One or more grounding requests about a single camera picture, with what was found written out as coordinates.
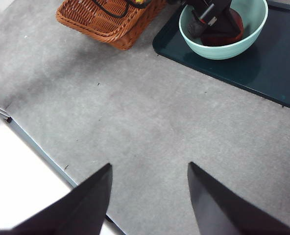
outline mint green bowl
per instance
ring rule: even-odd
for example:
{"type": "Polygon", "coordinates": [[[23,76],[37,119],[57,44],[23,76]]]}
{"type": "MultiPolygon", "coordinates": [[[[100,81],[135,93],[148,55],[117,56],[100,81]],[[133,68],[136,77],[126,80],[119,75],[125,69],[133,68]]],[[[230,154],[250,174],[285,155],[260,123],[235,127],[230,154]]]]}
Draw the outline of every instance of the mint green bowl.
{"type": "Polygon", "coordinates": [[[197,54],[207,59],[224,60],[237,56],[247,50],[258,38],[268,16],[266,0],[232,0],[231,8],[236,10],[243,20],[243,39],[221,47],[204,46],[200,39],[193,39],[187,25],[192,17],[192,6],[187,5],[180,16],[179,27],[182,36],[189,47],[197,54]]]}

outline black strap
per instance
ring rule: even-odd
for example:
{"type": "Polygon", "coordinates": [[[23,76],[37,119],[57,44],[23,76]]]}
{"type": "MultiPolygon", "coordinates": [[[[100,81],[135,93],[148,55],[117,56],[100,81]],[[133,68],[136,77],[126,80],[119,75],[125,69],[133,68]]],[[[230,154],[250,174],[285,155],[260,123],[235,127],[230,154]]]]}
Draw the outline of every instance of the black strap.
{"type": "Polygon", "coordinates": [[[92,0],[101,10],[103,10],[105,13],[107,13],[108,15],[114,17],[114,18],[117,18],[117,19],[121,19],[123,18],[126,14],[127,14],[127,11],[129,9],[129,3],[126,1],[126,5],[125,5],[125,10],[124,12],[121,14],[121,15],[115,15],[111,12],[109,12],[108,10],[106,10],[101,4],[99,4],[99,2],[97,0],[92,0]]]}

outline gray felt surface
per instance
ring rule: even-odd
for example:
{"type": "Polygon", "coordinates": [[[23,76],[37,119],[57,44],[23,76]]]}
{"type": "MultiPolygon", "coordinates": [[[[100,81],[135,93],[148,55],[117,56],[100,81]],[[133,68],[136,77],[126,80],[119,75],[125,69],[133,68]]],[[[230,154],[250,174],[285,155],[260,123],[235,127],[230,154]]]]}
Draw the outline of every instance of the gray felt surface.
{"type": "Polygon", "coordinates": [[[157,56],[175,7],[123,52],[59,24],[61,2],[0,16],[0,105],[74,182],[113,164],[108,215],[124,232],[199,234],[190,161],[290,225],[290,109],[157,56]]]}

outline brown wicker basket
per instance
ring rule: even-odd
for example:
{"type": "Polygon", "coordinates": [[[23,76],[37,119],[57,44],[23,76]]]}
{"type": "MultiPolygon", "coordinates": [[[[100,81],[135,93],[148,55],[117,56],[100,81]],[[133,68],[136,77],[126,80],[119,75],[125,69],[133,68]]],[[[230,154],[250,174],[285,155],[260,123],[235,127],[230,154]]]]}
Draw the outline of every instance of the brown wicker basket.
{"type": "MultiPolygon", "coordinates": [[[[121,14],[125,9],[123,0],[98,2],[114,14],[121,14]]],[[[118,49],[127,50],[165,4],[165,0],[152,0],[145,9],[129,6],[127,14],[117,19],[102,11],[92,0],[65,0],[58,8],[56,18],[67,27],[118,49]]]]}

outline tray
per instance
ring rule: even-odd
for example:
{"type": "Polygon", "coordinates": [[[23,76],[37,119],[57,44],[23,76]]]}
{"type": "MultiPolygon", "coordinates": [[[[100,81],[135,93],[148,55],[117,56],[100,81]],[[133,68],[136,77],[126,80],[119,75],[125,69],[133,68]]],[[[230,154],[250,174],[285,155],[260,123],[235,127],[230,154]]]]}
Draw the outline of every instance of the tray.
{"type": "Polygon", "coordinates": [[[268,1],[269,15],[257,41],[227,60],[194,53],[179,31],[181,6],[153,41],[171,60],[290,108],[290,5],[268,1]]]}

